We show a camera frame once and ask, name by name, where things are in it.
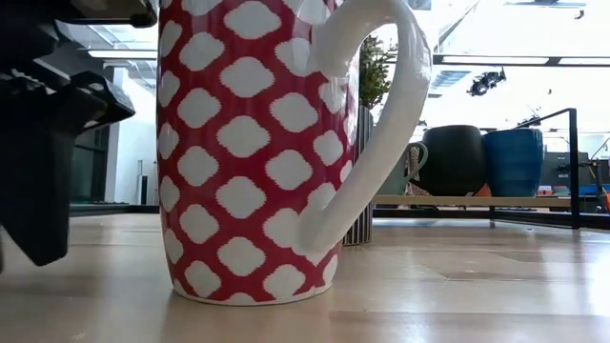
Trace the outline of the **cluttered black workbench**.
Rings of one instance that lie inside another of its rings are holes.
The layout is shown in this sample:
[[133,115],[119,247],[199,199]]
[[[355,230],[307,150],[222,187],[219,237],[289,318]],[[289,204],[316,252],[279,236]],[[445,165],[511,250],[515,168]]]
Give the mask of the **cluttered black workbench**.
[[[579,205],[582,212],[610,212],[610,159],[589,158],[578,152]],[[543,160],[541,186],[550,186],[555,196],[570,196],[570,153],[548,151]]]

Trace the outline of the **black aluminium rig frame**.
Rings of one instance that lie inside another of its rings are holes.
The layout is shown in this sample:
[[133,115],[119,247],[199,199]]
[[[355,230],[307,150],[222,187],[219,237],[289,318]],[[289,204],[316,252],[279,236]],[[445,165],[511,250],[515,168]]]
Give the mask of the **black aluminium rig frame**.
[[[106,214],[159,214],[157,206],[121,204],[74,204],[70,207],[70,217]],[[485,219],[523,222],[541,226],[572,228],[573,217],[569,212],[520,212],[507,210],[389,210],[373,209],[371,218],[403,219]]]

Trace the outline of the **green mug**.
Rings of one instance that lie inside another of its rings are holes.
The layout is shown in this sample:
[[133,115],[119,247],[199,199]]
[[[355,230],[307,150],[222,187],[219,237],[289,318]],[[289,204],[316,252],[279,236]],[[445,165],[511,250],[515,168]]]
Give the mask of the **green mug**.
[[[410,169],[412,149],[418,150],[418,161]],[[408,183],[422,169],[428,160],[429,152],[422,142],[409,143],[403,154],[399,157],[396,165],[377,191],[377,195],[403,195]]]

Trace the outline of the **wooden shelf with black frame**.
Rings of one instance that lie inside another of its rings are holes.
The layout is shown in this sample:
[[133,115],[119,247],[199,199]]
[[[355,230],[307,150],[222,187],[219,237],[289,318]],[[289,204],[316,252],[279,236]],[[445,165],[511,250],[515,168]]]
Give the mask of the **wooden shelf with black frame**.
[[571,228],[581,228],[580,203],[579,203],[579,157],[578,157],[578,111],[575,108],[566,108],[531,119],[517,125],[517,129],[529,127],[535,123],[553,118],[563,113],[569,116],[569,176],[570,176],[570,201],[565,198],[527,198],[527,197],[481,197],[481,196],[405,196],[405,195],[375,195],[372,201],[382,205],[426,205],[426,206],[480,206],[488,207],[491,213],[495,213],[496,207],[566,207],[570,206]]

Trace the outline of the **black mug red inside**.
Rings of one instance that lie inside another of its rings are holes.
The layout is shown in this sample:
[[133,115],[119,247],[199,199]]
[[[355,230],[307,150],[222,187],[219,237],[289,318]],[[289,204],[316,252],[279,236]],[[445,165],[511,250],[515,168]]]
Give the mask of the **black mug red inside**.
[[486,182],[479,128],[469,125],[435,127],[421,139],[428,158],[411,183],[432,196],[477,193]]

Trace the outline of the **brown leaf patterned mug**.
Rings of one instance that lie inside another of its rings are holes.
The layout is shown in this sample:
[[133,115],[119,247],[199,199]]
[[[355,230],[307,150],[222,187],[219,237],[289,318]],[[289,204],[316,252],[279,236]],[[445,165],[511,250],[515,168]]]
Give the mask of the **brown leaf patterned mug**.
[[414,184],[414,181],[419,181],[419,158],[420,158],[420,149],[417,147],[412,147],[409,149],[407,154],[409,167],[407,168],[407,172],[412,174],[413,176],[410,178],[406,193],[408,195],[413,196],[430,196],[430,193],[422,189],[421,187]]

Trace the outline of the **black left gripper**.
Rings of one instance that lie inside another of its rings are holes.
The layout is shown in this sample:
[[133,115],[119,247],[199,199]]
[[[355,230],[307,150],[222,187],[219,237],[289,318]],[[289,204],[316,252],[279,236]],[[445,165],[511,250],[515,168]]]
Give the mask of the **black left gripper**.
[[[156,23],[153,0],[0,0],[0,71],[71,42],[69,25]],[[92,71],[55,91],[27,76],[0,76],[0,227],[34,265],[67,254],[77,137],[134,114],[128,94]]]

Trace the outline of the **red white patterned mug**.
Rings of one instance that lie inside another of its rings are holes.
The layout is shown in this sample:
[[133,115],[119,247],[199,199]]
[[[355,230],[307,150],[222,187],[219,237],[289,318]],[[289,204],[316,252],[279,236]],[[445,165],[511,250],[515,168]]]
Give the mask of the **red white patterned mug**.
[[174,290],[325,293],[406,149],[432,53],[408,0],[160,0],[157,167]]

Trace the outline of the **black ceiling-mounted device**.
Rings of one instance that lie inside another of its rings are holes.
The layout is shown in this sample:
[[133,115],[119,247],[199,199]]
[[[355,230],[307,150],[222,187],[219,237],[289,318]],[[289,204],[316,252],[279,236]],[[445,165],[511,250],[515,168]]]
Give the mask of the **black ceiling-mounted device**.
[[507,77],[504,69],[500,71],[487,71],[473,79],[467,93],[471,96],[482,96],[506,80]]

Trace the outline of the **blue glazed mug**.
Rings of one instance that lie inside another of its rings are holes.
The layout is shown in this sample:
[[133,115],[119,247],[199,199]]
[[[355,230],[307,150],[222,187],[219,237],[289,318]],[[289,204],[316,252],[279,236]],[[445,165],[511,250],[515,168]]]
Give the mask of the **blue glazed mug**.
[[487,184],[494,197],[535,197],[544,157],[537,129],[493,131],[482,136]]

